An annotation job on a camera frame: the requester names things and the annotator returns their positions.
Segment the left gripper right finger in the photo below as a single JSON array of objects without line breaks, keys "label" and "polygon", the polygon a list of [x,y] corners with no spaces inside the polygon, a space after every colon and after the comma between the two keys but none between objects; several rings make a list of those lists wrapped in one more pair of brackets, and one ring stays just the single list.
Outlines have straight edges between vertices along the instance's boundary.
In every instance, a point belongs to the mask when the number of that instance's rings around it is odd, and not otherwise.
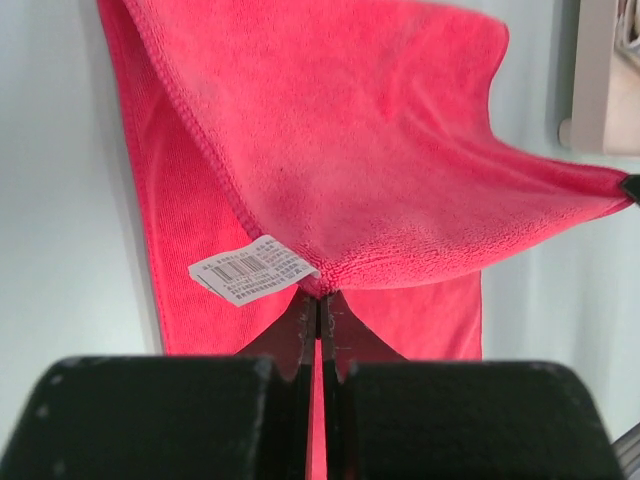
[{"label": "left gripper right finger", "polygon": [[409,361],[319,303],[331,479],[621,479],[594,401],[549,362]]}]

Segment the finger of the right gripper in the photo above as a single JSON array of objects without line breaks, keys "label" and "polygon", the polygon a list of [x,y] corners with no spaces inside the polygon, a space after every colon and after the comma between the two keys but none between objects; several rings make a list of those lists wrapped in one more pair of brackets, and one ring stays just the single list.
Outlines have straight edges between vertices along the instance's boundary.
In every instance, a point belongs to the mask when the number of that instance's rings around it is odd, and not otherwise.
[{"label": "finger of the right gripper", "polygon": [[640,175],[630,174],[620,183],[621,190],[635,204],[640,204]]}]

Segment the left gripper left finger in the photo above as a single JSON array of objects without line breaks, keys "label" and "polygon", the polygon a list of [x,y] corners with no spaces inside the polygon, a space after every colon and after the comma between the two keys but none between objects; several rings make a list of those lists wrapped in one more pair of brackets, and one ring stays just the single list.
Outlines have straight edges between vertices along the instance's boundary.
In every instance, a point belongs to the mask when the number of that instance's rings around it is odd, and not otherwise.
[{"label": "left gripper left finger", "polygon": [[305,479],[316,311],[304,293],[233,356],[70,357],[38,380],[5,479]]}]

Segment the pink red towel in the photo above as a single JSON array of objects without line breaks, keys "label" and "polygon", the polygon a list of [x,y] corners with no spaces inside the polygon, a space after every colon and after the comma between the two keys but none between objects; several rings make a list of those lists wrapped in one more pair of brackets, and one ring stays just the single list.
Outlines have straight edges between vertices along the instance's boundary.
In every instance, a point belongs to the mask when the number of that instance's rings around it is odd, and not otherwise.
[{"label": "pink red towel", "polygon": [[315,303],[310,474],[327,475],[319,303],[409,361],[484,362],[481,272],[635,204],[630,173],[492,131],[509,32],[415,1],[102,1],[161,332],[233,356]]}]

